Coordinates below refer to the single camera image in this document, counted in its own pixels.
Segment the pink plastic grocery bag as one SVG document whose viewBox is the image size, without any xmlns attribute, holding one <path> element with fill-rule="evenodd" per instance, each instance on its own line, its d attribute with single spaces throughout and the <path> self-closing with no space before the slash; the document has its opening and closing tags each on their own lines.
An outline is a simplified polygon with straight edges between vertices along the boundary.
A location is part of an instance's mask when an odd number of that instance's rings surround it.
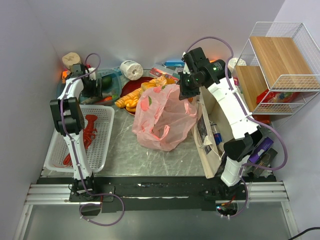
<svg viewBox="0 0 320 240">
<path fill-rule="evenodd" d="M 197 120 L 197 108 L 180 100 L 179 85 L 151 87 L 138 101 L 132 132 L 141 146 L 169 152 L 186 139 Z"/>
</svg>

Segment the Pocari Sweat water bottle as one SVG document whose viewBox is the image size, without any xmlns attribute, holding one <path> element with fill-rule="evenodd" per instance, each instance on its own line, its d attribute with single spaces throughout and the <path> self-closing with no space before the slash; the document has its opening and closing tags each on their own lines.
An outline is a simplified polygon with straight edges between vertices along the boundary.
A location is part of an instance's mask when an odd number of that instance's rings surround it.
<svg viewBox="0 0 320 240">
<path fill-rule="evenodd" d="M 219 129 L 218 129 L 217 124 L 214 122 L 211 122 L 210 127 L 211 127 L 211 131 L 212 131 L 213 136 L 216 138 L 219 134 Z"/>
</svg>

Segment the beige canvas tote bag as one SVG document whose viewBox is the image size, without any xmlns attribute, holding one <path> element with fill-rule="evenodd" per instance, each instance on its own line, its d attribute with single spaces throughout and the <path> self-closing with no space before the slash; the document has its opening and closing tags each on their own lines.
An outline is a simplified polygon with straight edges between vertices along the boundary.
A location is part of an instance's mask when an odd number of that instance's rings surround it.
<svg viewBox="0 0 320 240">
<path fill-rule="evenodd" d="M 204 87 L 192 105 L 197 110 L 197 122 L 191 132 L 204 175 L 207 179 L 221 176 L 226 163 L 223 145 L 234 138 L 230 124 L 217 100 Z"/>
</svg>

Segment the Red Bull can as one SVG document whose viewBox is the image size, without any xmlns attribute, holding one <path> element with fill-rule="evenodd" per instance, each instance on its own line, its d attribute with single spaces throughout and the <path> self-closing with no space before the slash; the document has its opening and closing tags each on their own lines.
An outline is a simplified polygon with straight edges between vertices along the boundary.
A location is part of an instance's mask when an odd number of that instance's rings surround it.
<svg viewBox="0 0 320 240">
<path fill-rule="evenodd" d="M 221 142 L 223 142 L 223 138 L 219 132 L 214 133 L 213 136 L 214 136 L 214 140 L 215 140 L 216 145 L 219 145 Z"/>
</svg>

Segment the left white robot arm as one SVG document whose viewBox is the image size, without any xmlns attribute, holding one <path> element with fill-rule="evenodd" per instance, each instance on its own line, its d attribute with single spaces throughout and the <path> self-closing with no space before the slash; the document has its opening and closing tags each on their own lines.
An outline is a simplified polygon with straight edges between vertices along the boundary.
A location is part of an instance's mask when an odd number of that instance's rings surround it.
<svg viewBox="0 0 320 240">
<path fill-rule="evenodd" d="M 82 63 L 70 66 L 70 74 L 65 80 L 65 87 L 57 99 L 50 101 L 50 110 L 55 130 L 63 136 L 69 150 L 73 168 L 71 193 L 85 200 L 97 197 L 93 170 L 89 165 L 84 140 L 92 141 L 94 124 L 86 129 L 85 118 L 80 108 L 79 96 L 88 86 L 95 87 L 96 80 L 90 75 L 96 69 L 89 69 Z"/>
</svg>

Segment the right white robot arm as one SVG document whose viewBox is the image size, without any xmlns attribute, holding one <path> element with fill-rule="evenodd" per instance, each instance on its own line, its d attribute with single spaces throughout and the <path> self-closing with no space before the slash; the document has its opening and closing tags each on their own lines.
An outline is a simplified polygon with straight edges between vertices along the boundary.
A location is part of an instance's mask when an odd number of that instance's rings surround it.
<svg viewBox="0 0 320 240">
<path fill-rule="evenodd" d="M 185 63 L 179 73 L 179 99 L 200 94 L 205 87 L 217 101 L 230 125 L 233 139 L 223 146 L 226 163 L 221 180 L 228 186 L 236 185 L 242 176 L 243 164 L 263 139 L 261 127 L 247 119 L 245 105 L 233 85 L 232 75 L 223 60 L 210 62 L 201 47 L 182 54 Z"/>
</svg>

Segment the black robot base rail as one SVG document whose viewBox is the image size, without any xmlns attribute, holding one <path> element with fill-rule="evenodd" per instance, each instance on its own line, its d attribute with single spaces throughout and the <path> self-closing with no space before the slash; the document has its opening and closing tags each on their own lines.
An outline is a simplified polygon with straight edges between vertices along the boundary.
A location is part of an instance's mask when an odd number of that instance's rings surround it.
<svg viewBox="0 0 320 240">
<path fill-rule="evenodd" d="M 244 200 L 245 187 L 228 188 L 219 177 L 134 176 L 95 177 L 95 191 L 105 197 L 83 197 L 74 192 L 72 203 L 102 204 L 103 213 L 117 211 L 189 210 L 215 211 L 218 201 Z"/>
</svg>

